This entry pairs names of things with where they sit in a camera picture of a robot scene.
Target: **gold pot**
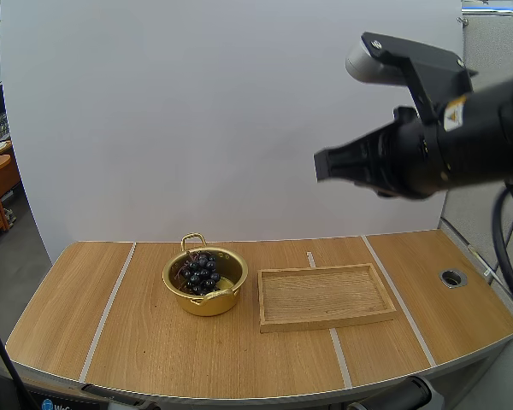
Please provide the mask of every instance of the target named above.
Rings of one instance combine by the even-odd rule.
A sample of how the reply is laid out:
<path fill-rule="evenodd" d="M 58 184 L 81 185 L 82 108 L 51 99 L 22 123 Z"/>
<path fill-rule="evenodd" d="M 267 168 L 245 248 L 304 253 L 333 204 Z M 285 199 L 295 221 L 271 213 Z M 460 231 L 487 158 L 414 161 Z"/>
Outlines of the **gold pot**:
<path fill-rule="evenodd" d="M 202 241 L 202 246 L 186 249 L 186 239 L 191 237 L 198 237 Z M 217 270 L 221 275 L 221 280 L 217 284 L 220 290 L 205 296 L 190 295 L 180 290 L 186 280 L 178 274 L 179 270 L 185 262 L 192 259 L 192 253 L 199 251 L 211 253 L 216 258 Z M 239 287 L 247 278 L 247 272 L 247 263 L 241 256 L 232 250 L 207 246 L 201 234 L 189 233 L 180 242 L 180 253 L 169 260 L 163 268 L 163 282 L 175 294 L 180 307 L 188 313 L 215 316 L 230 310 L 238 302 Z"/>

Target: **pot handle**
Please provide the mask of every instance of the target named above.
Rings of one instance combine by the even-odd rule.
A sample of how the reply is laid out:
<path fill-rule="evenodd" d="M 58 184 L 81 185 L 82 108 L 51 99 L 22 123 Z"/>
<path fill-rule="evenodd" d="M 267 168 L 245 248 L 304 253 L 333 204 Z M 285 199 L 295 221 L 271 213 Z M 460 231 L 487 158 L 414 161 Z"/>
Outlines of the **pot handle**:
<path fill-rule="evenodd" d="M 190 302 L 192 302 L 198 306 L 203 306 L 211 299 L 216 299 L 217 297 L 223 297 L 223 296 L 234 297 L 235 293 L 233 293 L 232 288 L 228 288 L 228 289 L 224 289 L 224 290 L 218 290 L 217 292 L 208 293 L 207 295 L 205 295 L 203 297 L 203 299 L 199 299 L 199 300 L 191 299 Z"/>
<path fill-rule="evenodd" d="M 199 239 L 202 241 L 202 245 L 204 247 L 207 246 L 207 243 L 205 242 L 205 238 L 201 233 L 189 233 L 188 235 L 185 235 L 185 237 L 182 238 L 182 241 L 180 241 L 180 250 L 184 252 L 186 250 L 186 239 L 190 239 L 191 237 L 199 237 Z"/>

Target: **white backdrop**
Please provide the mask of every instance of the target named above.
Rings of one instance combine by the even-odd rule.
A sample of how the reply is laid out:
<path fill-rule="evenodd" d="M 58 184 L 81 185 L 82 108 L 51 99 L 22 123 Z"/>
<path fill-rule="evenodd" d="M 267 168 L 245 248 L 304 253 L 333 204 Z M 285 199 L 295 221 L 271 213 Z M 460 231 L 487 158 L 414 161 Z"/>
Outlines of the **white backdrop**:
<path fill-rule="evenodd" d="M 364 31 L 462 54 L 458 0 L 8 0 L 2 75 L 23 184 L 54 261 L 79 240 L 334 237 L 436 227 L 444 200 L 317 184 L 313 154 L 392 120 Z"/>

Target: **white tape line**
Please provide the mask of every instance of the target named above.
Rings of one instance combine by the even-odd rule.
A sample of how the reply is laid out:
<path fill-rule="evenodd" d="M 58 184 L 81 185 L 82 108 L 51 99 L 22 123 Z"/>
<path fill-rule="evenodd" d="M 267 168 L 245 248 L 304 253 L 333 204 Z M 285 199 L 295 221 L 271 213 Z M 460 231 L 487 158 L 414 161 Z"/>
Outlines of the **white tape line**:
<path fill-rule="evenodd" d="M 308 256 L 310 267 L 315 267 L 314 255 L 311 252 L 306 252 L 306 256 Z M 345 363 L 344 352 L 342 351 L 342 346 L 340 345 L 339 334 L 334 328 L 329 329 L 329 331 L 331 332 L 331 339 L 333 339 L 336 359 L 339 361 L 340 373 L 342 373 L 342 380 L 344 380 L 344 388 L 351 389 L 353 385 L 351 384 L 350 371 L 348 370 L 348 365 Z"/>
<path fill-rule="evenodd" d="M 112 292 L 109 296 L 109 301 L 106 302 L 106 306 L 104 307 L 103 314 L 101 315 L 101 320 L 99 321 L 99 325 L 95 330 L 95 336 L 93 336 L 93 341 L 91 342 L 91 346 L 89 351 L 87 352 L 87 356 L 85 358 L 84 367 L 82 367 L 82 373 L 80 374 L 80 379 L 78 380 L 81 383 L 86 381 L 87 372 L 89 371 L 89 366 L 91 365 L 91 360 L 93 359 L 93 355 L 95 354 L 95 349 L 97 348 L 97 344 L 99 343 L 99 338 L 101 337 L 101 333 L 103 332 L 104 323 L 106 322 L 106 318 L 109 317 L 110 309 L 112 308 L 112 303 L 114 303 L 114 299 L 116 297 L 116 293 L 118 293 L 118 289 L 120 288 L 121 281 L 123 277 L 126 275 L 127 267 L 129 266 L 129 262 L 131 262 L 131 258 L 133 257 L 133 252 L 135 252 L 135 245 L 137 243 L 133 242 L 133 246 L 129 251 L 129 255 L 127 255 L 126 262 L 123 264 L 123 268 L 121 269 L 120 276 L 116 280 L 114 288 L 112 288 Z"/>
<path fill-rule="evenodd" d="M 403 309 L 403 313 L 407 317 L 407 320 L 409 321 L 410 327 L 412 328 L 412 331 L 414 332 L 416 339 L 418 339 L 420 346 L 422 346 L 422 350 L 424 351 L 424 354 L 427 357 L 427 361 L 429 361 L 429 364 L 432 367 L 437 366 L 437 363 L 435 363 L 435 359 L 433 358 L 431 351 L 429 350 L 429 347 L 426 345 L 426 341 L 424 340 L 422 334 L 420 333 L 420 329 L 418 329 L 416 322 L 412 318 L 412 315 L 410 314 L 410 311 L 407 308 L 407 305 L 404 304 L 404 300 L 401 297 L 401 294 L 399 293 L 397 288 L 395 287 L 395 284 L 393 283 L 392 278 L 390 278 L 390 275 L 387 273 L 387 270 L 384 268 L 384 265 L 382 265 L 380 258 L 374 251 L 373 247 L 370 245 L 370 242 L 368 241 L 367 237 L 362 236 L 361 238 L 367 245 L 367 248 L 369 249 L 370 254 L 373 256 L 374 261 L 376 262 L 376 265 L 378 265 L 378 267 L 384 274 L 384 278 L 386 278 L 386 281 L 390 285 L 390 288 L 392 288 L 393 294 L 397 298 L 397 302 L 399 302 L 399 305 L 401 305 L 401 309 Z"/>
<path fill-rule="evenodd" d="M 306 256 L 308 256 L 308 262 L 310 263 L 310 267 L 315 267 L 314 254 L 311 252 L 306 252 Z"/>

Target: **wooden tray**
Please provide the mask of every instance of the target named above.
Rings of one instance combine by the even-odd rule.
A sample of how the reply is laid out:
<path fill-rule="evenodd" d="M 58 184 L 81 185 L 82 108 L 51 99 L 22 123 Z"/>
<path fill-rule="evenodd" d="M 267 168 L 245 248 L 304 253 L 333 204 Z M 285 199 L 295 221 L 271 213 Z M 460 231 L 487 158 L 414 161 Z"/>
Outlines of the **wooden tray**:
<path fill-rule="evenodd" d="M 395 306 L 370 263 L 258 271 L 260 332 L 391 320 Z"/>

